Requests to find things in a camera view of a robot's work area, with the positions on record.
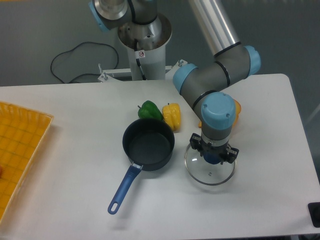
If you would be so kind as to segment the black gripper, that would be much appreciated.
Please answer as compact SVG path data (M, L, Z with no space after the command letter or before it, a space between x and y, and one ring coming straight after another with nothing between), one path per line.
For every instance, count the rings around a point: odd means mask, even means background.
M220 146L209 145L196 133L191 135L189 143L191 148L197 150L207 163L232 164L239 154L239 149L228 146L228 142Z

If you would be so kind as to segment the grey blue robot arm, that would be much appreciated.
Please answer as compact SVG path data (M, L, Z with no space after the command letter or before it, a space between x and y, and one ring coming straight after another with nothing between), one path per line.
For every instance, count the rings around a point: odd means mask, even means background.
M172 27L155 0L91 0L88 5L102 31L117 29L134 81L165 78ZM202 123L190 146L210 164L233 163L239 153L229 145L236 104L223 90L255 74L261 58L252 46L241 44L219 0L191 0L189 5L214 56L205 69L188 63L173 75L175 88Z

